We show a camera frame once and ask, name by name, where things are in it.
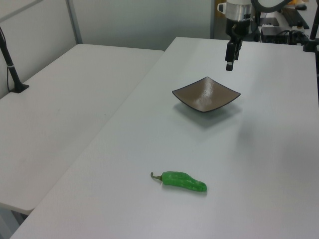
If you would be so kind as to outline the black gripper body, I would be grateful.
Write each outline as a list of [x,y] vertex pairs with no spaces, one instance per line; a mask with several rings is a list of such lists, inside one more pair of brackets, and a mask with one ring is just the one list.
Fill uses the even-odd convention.
[[248,35],[249,26],[250,20],[233,21],[227,18],[225,32],[230,37],[230,42],[236,43]]

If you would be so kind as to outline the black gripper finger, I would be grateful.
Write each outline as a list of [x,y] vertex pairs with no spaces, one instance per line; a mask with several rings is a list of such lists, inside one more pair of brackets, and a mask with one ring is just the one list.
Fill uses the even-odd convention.
[[235,56],[235,44],[228,42],[227,48],[226,48],[226,56],[225,56],[227,71],[233,70],[234,56]]
[[238,60],[241,46],[242,46],[242,40],[240,40],[240,41],[238,41],[238,42],[235,43],[235,55],[234,55],[234,60]]

